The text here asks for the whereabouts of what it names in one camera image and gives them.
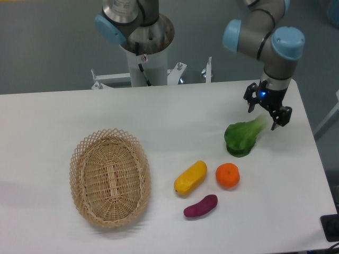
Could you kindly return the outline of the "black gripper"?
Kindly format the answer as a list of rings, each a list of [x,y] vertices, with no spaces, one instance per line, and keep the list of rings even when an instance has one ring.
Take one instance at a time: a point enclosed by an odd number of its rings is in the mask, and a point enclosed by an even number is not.
[[[277,127],[286,126],[291,119],[292,108],[282,106],[282,101],[287,92],[287,88],[283,90],[272,90],[266,87],[267,81],[260,81],[259,86],[256,83],[250,84],[245,91],[244,100],[248,103],[248,112],[251,113],[256,104],[260,104],[264,109],[270,112],[273,119],[271,130]]]

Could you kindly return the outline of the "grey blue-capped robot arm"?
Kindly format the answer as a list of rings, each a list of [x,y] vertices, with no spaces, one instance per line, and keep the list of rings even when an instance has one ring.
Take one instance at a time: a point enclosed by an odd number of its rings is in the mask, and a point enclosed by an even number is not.
[[[289,123],[292,109],[282,101],[305,45],[304,34],[294,27],[278,27],[289,1],[246,1],[250,15],[228,23],[222,43],[264,64],[260,82],[247,87],[249,110],[267,110],[273,127]],[[104,1],[94,20],[96,29],[111,44],[119,45],[128,59],[131,84],[177,84],[167,71],[167,51],[175,36],[173,23],[159,12],[158,1]]]

